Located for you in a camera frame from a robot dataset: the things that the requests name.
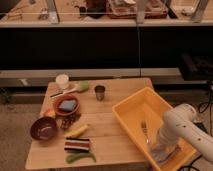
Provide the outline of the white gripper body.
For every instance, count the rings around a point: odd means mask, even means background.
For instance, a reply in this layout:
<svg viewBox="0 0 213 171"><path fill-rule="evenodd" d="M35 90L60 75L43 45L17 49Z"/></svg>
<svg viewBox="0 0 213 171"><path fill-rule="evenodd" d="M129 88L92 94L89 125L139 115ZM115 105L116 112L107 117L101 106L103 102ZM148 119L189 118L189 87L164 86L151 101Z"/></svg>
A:
<svg viewBox="0 0 213 171"><path fill-rule="evenodd" d="M155 146L157 151L165 154L170 154L175 151L176 146L176 141L170 140L161 134L157 135L157 141Z"/></svg>

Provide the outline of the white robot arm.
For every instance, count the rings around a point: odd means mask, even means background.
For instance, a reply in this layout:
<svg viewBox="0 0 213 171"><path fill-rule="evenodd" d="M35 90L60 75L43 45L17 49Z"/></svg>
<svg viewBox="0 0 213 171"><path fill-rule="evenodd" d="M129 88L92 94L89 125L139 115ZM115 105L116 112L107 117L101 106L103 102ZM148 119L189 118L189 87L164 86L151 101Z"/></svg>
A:
<svg viewBox="0 0 213 171"><path fill-rule="evenodd" d="M195 108L186 103L167 110L163 113L163 125L158 129L157 141L164 145L176 145L182 138L213 164L213 137L193 123L196 116Z"/></svg>

